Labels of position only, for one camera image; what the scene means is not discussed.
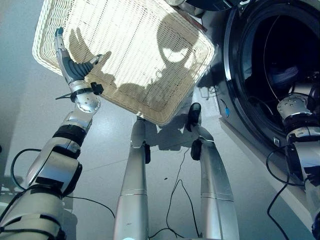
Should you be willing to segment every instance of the white wicker basket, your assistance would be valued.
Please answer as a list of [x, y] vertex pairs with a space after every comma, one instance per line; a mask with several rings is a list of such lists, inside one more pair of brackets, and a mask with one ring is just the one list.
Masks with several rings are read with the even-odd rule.
[[60, 75], [54, 33], [61, 26], [74, 61], [105, 55], [86, 77], [103, 85], [102, 97], [158, 125], [174, 116], [215, 50], [164, 0], [45, 0], [32, 54]]

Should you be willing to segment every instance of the robotic hand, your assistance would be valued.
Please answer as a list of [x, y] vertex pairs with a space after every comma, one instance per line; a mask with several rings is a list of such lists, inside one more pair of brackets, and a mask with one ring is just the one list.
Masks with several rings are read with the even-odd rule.
[[286, 159], [291, 173], [305, 183], [312, 233], [320, 239], [320, 123], [310, 110], [314, 98], [305, 93], [292, 93], [277, 105], [289, 147]]
[[0, 239], [66, 239], [61, 228], [62, 198], [72, 193], [80, 177], [82, 165], [77, 158], [92, 118], [100, 107], [97, 95], [103, 92], [100, 84], [89, 84], [84, 79], [103, 56], [75, 63], [65, 48], [62, 27], [56, 30], [54, 43], [75, 108], [31, 165], [26, 176], [27, 188], [13, 198], [0, 216]]

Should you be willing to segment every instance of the power cord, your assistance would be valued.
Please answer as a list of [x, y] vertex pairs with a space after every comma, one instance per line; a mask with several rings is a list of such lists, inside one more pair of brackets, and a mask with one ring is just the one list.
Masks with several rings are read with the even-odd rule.
[[281, 149], [284, 149], [286, 147], [290, 147], [291, 145], [285, 145], [285, 146], [281, 146], [279, 148], [277, 148], [276, 150], [272, 151], [269, 153], [269, 155], [266, 157], [266, 161], [265, 161], [265, 165], [266, 165], [266, 168], [267, 170], [269, 171], [269, 173], [271, 174], [272, 177], [274, 177], [275, 179], [277, 179], [279, 182], [283, 183], [284, 186], [280, 189], [280, 191], [274, 196], [273, 200], [271, 201], [271, 203], [269, 204], [269, 207], [267, 208], [267, 215], [270, 217], [270, 219], [274, 222], [274, 224], [278, 227], [278, 229], [281, 231], [281, 233], [283, 234], [284, 238], [286, 240], [289, 240], [287, 234], [285, 233], [285, 231], [283, 230], [283, 228], [280, 226], [280, 224], [271, 216], [270, 214], [270, 210], [271, 210], [271, 207], [273, 206], [273, 204], [275, 203], [275, 201], [277, 200], [277, 198], [279, 197], [279, 195], [283, 192], [283, 190], [285, 190], [285, 188], [290, 185], [290, 186], [298, 186], [298, 187], [304, 187], [305, 184], [306, 184], [306, 180], [307, 178], [305, 179], [304, 181], [304, 184], [295, 184], [295, 183], [291, 183], [289, 182], [290, 181], [290, 174], [289, 172], [286, 173], [287, 177], [286, 177], [286, 181], [280, 179], [279, 177], [277, 177], [270, 169], [269, 167], [269, 160], [270, 160], [270, 157], [275, 153], [275, 152], [278, 152], [279, 150]]
[[184, 192], [186, 193], [188, 199], [189, 199], [189, 202], [190, 202], [190, 205], [191, 205], [191, 209], [192, 209], [192, 215], [193, 215], [193, 221], [194, 221], [194, 227], [195, 227], [195, 230], [196, 230], [196, 234], [197, 234], [197, 237], [199, 238], [200, 237], [200, 234], [199, 234], [199, 231], [198, 231], [198, 226], [197, 226], [197, 222], [196, 222], [196, 217], [195, 217], [195, 211], [194, 211], [194, 206], [193, 206], [193, 203], [191, 201], [191, 198], [183, 184], [183, 181], [181, 179], [178, 180], [179, 178], [179, 174], [180, 174], [180, 171], [181, 171], [181, 167], [182, 167], [182, 164], [184, 163], [185, 159], [186, 159], [186, 153], [189, 151], [190, 148], [188, 148], [184, 153], [183, 153], [183, 159], [180, 163], [180, 166], [179, 166], [179, 170], [178, 170], [178, 173], [176, 175], [176, 179], [175, 179], [175, 183], [174, 183], [174, 187], [173, 187], [173, 190], [171, 192], [171, 196], [170, 196], [170, 202], [169, 202], [169, 207], [168, 207], [168, 211], [166, 213], [166, 218], [165, 218], [165, 222], [166, 222], [166, 228], [162, 228], [160, 229], [159, 231], [157, 231], [154, 235], [150, 236], [149, 238], [154, 238], [158, 233], [160, 233], [161, 231], [163, 230], [170, 230], [171, 232], [173, 232], [175, 234], [175, 237], [177, 238], [177, 236], [179, 236], [180, 238], [184, 238], [182, 235], [178, 234], [176, 231], [174, 231], [168, 224], [168, 216], [169, 216], [169, 211], [170, 211], [170, 207], [171, 207], [171, 203], [172, 203], [172, 198], [173, 198], [173, 195], [177, 189], [177, 186], [179, 183], [181, 183], [182, 185], [182, 188], [184, 190]]
[[273, 206], [273, 204], [275, 203], [275, 201], [277, 200], [277, 198], [280, 196], [280, 194], [283, 192], [283, 190], [285, 190], [285, 188], [288, 186], [289, 179], [290, 179], [290, 175], [289, 175], [289, 173], [287, 173], [287, 175], [286, 175], [286, 184], [284, 184], [284, 186], [280, 189], [280, 191], [274, 196], [274, 198], [272, 199], [271, 203], [268, 206], [268, 209], [266, 210], [266, 213], [268, 214], [269, 218], [271, 218], [271, 220], [274, 222], [274, 224], [281, 231], [281, 233], [284, 236], [285, 240], [289, 240], [289, 237], [287, 236], [287, 234], [283, 230], [283, 228], [280, 226], [280, 224], [274, 219], [273, 216], [271, 216], [270, 210], [271, 210], [271, 207]]
[[41, 152], [41, 149], [26, 148], [26, 149], [21, 150], [21, 151], [18, 152], [17, 155], [15, 155], [15, 157], [13, 158], [13, 161], [12, 161], [12, 163], [11, 163], [11, 168], [10, 168], [11, 179], [12, 179], [13, 183], [14, 183], [19, 189], [21, 189], [22, 191], [25, 191], [26, 189], [18, 183], [18, 181], [17, 181], [17, 179], [16, 179], [16, 176], [15, 176], [15, 171], [14, 171], [15, 169], [14, 169], [14, 168], [15, 168], [15, 164], [16, 164], [16, 161], [17, 161], [18, 157], [19, 157], [21, 154], [23, 154], [24, 152], [27, 152], [27, 151]]
[[92, 199], [89, 199], [89, 198], [85, 198], [85, 197], [79, 197], [79, 196], [65, 196], [65, 198], [83, 199], [83, 200], [87, 200], [87, 201], [89, 201], [89, 202], [93, 202], [93, 203], [99, 204], [99, 205], [105, 207], [106, 209], [108, 209], [108, 210], [111, 212], [111, 214], [112, 214], [112, 216], [113, 216], [114, 219], [116, 218], [114, 212], [113, 212], [108, 206], [102, 204], [101, 202], [98, 202], [98, 201], [95, 201], [95, 200], [92, 200]]
[[[18, 152], [17, 155], [15, 155], [15, 157], [13, 158], [13, 161], [11, 163], [11, 168], [10, 168], [10, 171], [11, 171], [11, 179], [12, 181], [14, 182], [14, 184], [22, 190], [22, 192], [19, 192], [17, 195], [14, 196], [14, 198], [11, 200], [11, 202], [8, 204], [8, 206], [6, 207], [5, 211], [2, 213], [2, 215], [0, 216], [0, 222], [2, 220], [2, 218], [4, 217], [4, 215], [6, 214], [6, 212], [9, 210], [9, 208], [12, 206], [12, 204], [15, 202], [15, 200], [17, 200], [19, 197], [21, 197], [23, 195], [23, 193], [26, 191], [26, 189], [21, 186], [17, 179], [16, 179], [16, 176], [15, 176], [15, 172], [14, 172], [14, 168], [15, 168], [15, 164], [16, 164], [16, 161], [18, 159], [18, 157], [23, 154], [24, 152], [27, 152], [27, 151], [34, 151], [34, 152], [41, 152], [41, 149], [36, 149], [36, 148], [26, 148], [26, 149], [23, 149], [21, 150], [20, 152]], [[92, 199], [89, 199], [89, 198], [85, 198], [85, 197], [78, 197], [78, 196], [66, 196], [66, 198], [73, 198], [73, 199], [83, 199], [83, 200], [87, 200], [89, 202], [92, 202], [92, 203], [96, 203], [96, 204], [99, 204], [105, 208], [107, 208], [111, 213], [112, 213], [112, 216], [113, 218], [116, 218], [115, 217], [115, 214], [114, 212], [106, 205], [102, 204], [101, 202], [98, 202], [98, 201], [95, 201], [95, 200], [92, 200]]]
[[268, 172], [271, 174], [272, 177], [274, 177], [275, 179], [277, 179], [279, 182], [283, 183], [283, 184], [288, 184], [290, 186], [299, 186], [299, 187], [304, 187], [305, 185], [304, 184], [296, 184], [296, 183], [291, 183], [291, 182], [288, 182], [288, 181], [284, 181], [282, 179], [280, 179], [279, 177], [277, 177], [270, 169], [270, 166], [269, 166], [269, 161], [270, 161], [270, 157], [278, 152], [279, 150], [281, 149], [284, 149], [286, 147], [290, 147], [291, 145], [285, 145], [285, 146], [281, 146], [279, 148], [277, 148], [276, 150], [272, 151], [269, 153], [269, 155], [266, 157], [266, 161], [265, 161], [265, 165], [266, 165], [266, 169], [268, 170]]

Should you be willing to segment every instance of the gray floor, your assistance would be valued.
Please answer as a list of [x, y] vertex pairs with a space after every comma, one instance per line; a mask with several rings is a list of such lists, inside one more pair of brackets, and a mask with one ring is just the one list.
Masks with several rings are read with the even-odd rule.
[[[0, 202], [12, 198], [15, 187], [10, 180], [10, 165], [17, 152], [24, 148], [41, 148], [52, 137], [73, 104], [55, 97], [68, 93], [64, 79], [39, 65], [32, 56], [32, 44], [42, 0], [2, 0], [0, 4]], [[149, 209], [149, 233], [166, 227], [169, 205], [179, 165], [193, 136], [184, 129], [190, 102], [202, 104], [202, 125], [214, 136], [233, 189], [242, 240], [281, 240], [279, 230], [267, 217], [266, 209], [276, 194], [255, 171], [241, 150], [222, 131], [215, 98], [205, 87], [194, 89], [182, 114], [162, 128], [148, 124], [151, 163], [146, 166]], [[87, 197], [116, 210], [126, 160], [131, 128], [135, 115], [114, 104], [102, 101], [99, 113], [82, 145], [79, 161], [82, 175], [73, 195]], [[19, 180], [36, 157], [27, 152], [16, 164]], [[200, 164], [185, 155], [180, 178], [193, 200], [195, 216], [200, 223]], [[76, 199], [65, 202], [64, 228], [69, 240], [111, 239], [114, 219], [100, 205]], [[272, 210], [291, 240], [312, 239], [282, 199]], [[196, 237], [187, 196], [178, 187], [172, 200], [169, 224], [186, 237]], [[154, 239], [170, 239], [168, 231]]]

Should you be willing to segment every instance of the washing machine drum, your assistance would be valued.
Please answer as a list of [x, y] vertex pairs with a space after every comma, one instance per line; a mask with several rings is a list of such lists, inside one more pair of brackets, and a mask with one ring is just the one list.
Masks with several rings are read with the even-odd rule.
[[320, 117], [320, 1], [239, 6], [230, 13], [223, 46], [229, 95], [252, 132], [270, 143], [286, 141], [277, 111], [281, 99], [307, 94], [308, 108]]

